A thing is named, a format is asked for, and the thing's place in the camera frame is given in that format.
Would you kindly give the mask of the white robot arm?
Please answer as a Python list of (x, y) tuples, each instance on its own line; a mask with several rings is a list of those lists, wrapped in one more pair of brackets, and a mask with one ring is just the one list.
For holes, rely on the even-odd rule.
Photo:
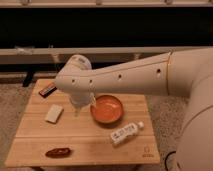
[(164, 53), (92, 69), (72, 56), (55, 78), (56, 87), (76, 105), (90, 93), (128, 93), (187, 97), (172, 171), (213, 171), (213, 47)]

